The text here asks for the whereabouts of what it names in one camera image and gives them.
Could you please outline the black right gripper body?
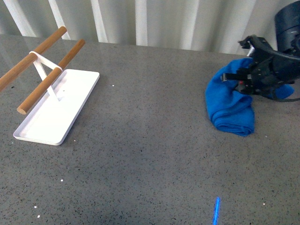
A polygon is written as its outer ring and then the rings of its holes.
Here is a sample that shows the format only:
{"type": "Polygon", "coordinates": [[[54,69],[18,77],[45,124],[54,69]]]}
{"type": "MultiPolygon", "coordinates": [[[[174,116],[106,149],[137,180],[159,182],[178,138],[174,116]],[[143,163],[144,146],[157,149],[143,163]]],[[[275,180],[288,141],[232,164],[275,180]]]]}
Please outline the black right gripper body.
{"type": "Polygon", "coordinates": [[[300,78],[300,36],[296,35],[287,49],[275,51],[263,37],[250,35],[239,41],[253,62],[235,73],[223,73],[222,82],[237,81],[235,90],[246,95],[278,98],[276,89],[294,84],[300,78]]]}

